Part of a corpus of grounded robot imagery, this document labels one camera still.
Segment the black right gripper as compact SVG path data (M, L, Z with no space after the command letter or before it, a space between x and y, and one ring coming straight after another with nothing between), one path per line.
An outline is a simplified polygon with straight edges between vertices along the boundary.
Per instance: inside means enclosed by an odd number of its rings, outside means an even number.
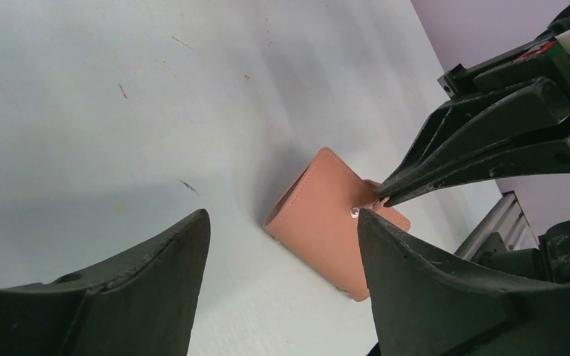
M570 134L524 141L570 117L570 4L536 39L470 68L459 64L438 83L452 100L426 119L377 188L387 207L475 182L570 174Z

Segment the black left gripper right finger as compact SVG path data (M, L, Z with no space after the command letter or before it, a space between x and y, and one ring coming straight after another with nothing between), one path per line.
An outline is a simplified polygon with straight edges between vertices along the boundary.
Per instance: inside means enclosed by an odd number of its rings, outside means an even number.
M570 221L538 248L464 260L363 209L373 355L570 355Z

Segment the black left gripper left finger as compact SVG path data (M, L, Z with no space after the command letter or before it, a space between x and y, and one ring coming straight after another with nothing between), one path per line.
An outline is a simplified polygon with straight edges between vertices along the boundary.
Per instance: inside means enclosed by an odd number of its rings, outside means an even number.
M52 283L0 289L0 355L185 355L210 232L199 209Z

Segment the pink leather card holder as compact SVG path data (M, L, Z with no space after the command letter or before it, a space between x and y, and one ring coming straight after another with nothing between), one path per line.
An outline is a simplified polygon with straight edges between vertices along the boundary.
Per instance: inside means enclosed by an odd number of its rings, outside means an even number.
M378 183L362 179L324 147L278 200L264 231L352 300L369 289L359 248L359 213L369 208L403 231L408 218L378 200Z

